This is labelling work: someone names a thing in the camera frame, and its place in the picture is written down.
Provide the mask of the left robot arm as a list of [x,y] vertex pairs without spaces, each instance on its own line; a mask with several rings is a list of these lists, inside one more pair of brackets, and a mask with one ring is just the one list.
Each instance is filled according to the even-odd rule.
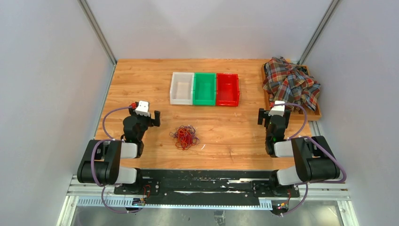
[[139,115],[129,109],[130,115],[123,120],[123,138],[90,140],[77,170],[80,183],[92,183],[98,186],[126,184],[132,194],[140,194],[144,181],[139,168],[127,168],[120,165],[121,159],[140,158],[144,143],[142,141],[149,127],[160,126],[160,111],[155,118]]

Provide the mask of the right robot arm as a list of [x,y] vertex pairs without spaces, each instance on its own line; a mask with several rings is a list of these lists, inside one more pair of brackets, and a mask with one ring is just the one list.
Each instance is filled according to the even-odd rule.
[[269,178],[269,190],[275,196],[282,196],[288,186],[309,182],[333,182],[343,179],[328,142],[323,136],[285,138],[290,111],[258,111],[259,125],[266,130],[265,150],[272,158],[292,157],[294,166],[275,170]]

